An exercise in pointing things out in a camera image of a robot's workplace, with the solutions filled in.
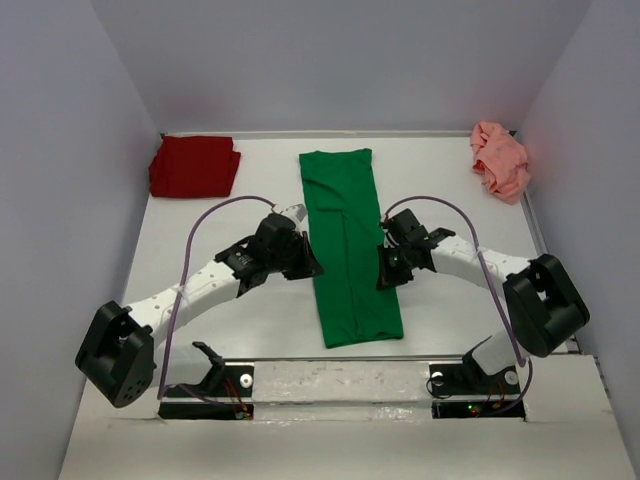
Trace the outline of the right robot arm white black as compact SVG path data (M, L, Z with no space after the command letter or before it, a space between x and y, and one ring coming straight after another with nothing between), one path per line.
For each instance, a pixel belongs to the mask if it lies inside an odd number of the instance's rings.
M586 326L590 312L561 261L483 250L446 228L427 230L405 209L381 223L379 290L413 280L415 270L446 274L486 289L502 317L501 331L472 347L444 381L473 392L491 386L519 360L545 358Z

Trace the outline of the green t shirt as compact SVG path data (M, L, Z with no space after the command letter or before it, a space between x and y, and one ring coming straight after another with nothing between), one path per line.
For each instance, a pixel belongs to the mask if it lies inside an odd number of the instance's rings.
M376 288L384 234L372 151L302 153L299 164L311 247L324 269L313 288L325 346L403 338L396 292Z

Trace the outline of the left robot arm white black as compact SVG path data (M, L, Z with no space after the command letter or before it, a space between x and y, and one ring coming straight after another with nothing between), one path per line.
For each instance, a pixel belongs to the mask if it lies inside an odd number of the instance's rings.
M98 308L75 357L76 367L115 408L135 402L166 378L156 349L171 347L173 334L219 304L261 286L272 274L287 280L319 276L306 232L306 208L269 213L249 235L217 253L196 273L147 299Z

